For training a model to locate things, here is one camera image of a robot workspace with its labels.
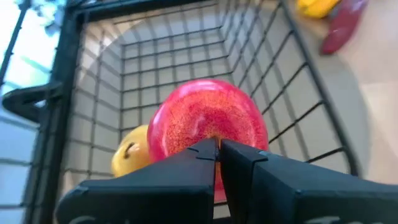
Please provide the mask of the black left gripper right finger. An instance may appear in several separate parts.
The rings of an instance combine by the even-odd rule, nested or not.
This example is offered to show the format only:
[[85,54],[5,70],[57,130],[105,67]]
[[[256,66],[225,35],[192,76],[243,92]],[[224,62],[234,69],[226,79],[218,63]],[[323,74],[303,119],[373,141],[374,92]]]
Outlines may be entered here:
[[233,223],[397,223],[397,186],[221,142]]

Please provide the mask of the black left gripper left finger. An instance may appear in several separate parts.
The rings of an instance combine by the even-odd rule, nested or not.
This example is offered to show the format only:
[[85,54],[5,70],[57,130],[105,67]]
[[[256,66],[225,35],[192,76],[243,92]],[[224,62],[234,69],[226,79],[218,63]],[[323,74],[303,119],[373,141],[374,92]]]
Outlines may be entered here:
[[113,179],[84,180],[60,200],[59,223],[213,223],[218,143],[202,140]]

